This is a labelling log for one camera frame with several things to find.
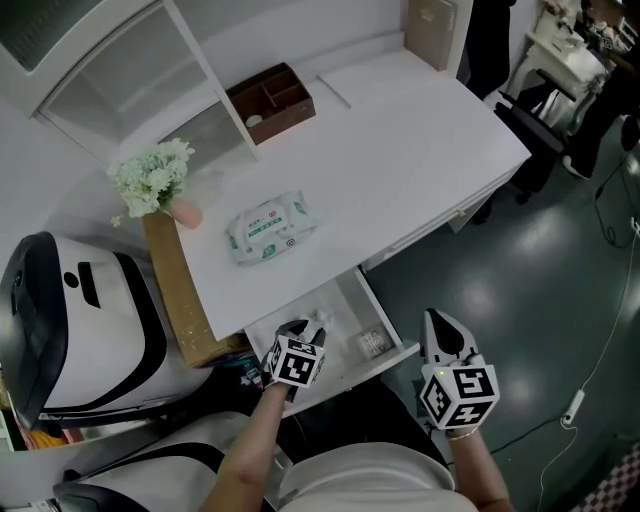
human arm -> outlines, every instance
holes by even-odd
[[[259,512],[288,389],[278,383],[264,391],[247,427],[222,461],[201,512]]]
[[[480,431],[458,430],[449,440],[458,488],[480,512],[513,512],[509,491]]]

white flower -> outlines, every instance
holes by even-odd
[[[142,151],[130,160],[109,167],[108,174],[129,209],[130,217],[142,217],[167,208],[182,191],[189,155],[188,142],[173,139]],[[122,216],[113,217],[114,226]]]

drawer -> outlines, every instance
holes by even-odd
[[[435,231],[445,223],[449,223],[451,229],[458,233],[466,224],[471,220],[473,215],[482,207],[482,205],[491,197],[491,195],[498,189],[498,187],[504,185],[511,176],[518,170],[520,166],[512,169],[504,176],[493,181],[482,190],[471,196],[466,201],[462,202],[459,206],[451,208],[440,217],[434,219],[428,224],[416,229],[411,234],[400,239],[393,245],[390,245],[383,251],[380,251],[375,256],[372,256],[362,264],[362,268],[365,272],[381,265],[385,261],[393,258],[399,252],[404,251],[410,245],[413,245],[418,240],[424,238],[429,233]]]
[[[332,318],[324,366],[318,380],[309,389],[298,390],[294,403],[286,405],[285,417],[348,391],[419,350],[418,343],[400,339],[364,275],[355,269],[247,327],[245,332],[258,359],[262,360],[273,345],[280,325],[318,310]],[[358,336],[372,327],[382,329],[392,343],[389,350],[373,358]]]

cardboard box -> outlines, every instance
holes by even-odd
[[[167,315],[182,352],[192,368],[243,357],[251,352],[244,335],[216,340],[182,251],[175,221],[162,212],[143,218],[151,261]]]

white robot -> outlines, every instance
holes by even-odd
[[[500,399],[496,372],[485,364],[476,341],[460,322],[435,309],[424,313],[420,392],[434,427],[451,430],[480,425]]]

